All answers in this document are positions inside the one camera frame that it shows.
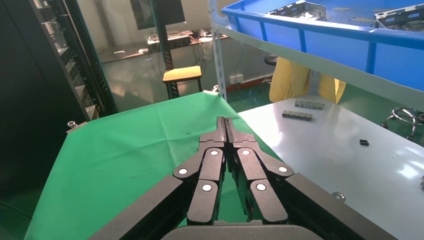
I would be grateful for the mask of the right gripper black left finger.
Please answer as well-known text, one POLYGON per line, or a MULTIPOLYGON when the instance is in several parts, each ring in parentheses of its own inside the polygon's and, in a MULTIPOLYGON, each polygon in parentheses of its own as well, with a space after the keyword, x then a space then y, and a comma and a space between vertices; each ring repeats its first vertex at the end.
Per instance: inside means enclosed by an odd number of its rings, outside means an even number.
POLYGON ((199 136, 197 152, 173 171, 173 176, 183 181, 190 197, 186 214, 188 226, 212 225, 218 218, 226 171, 226 144, 225 118, 219 116, 216 129, 199 136))

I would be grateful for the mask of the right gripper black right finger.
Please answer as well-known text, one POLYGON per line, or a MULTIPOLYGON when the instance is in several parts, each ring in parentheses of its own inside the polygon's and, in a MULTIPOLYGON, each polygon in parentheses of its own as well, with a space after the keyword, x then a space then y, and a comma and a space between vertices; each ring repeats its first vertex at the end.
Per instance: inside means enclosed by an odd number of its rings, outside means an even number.
POLYGON ((272 185, 292 176, 294 170, 265 153, 253 134, 236 130, 230 117, 225 118, 225 129, 227 166, 247 220, 285 224, 288 213, 272 185))

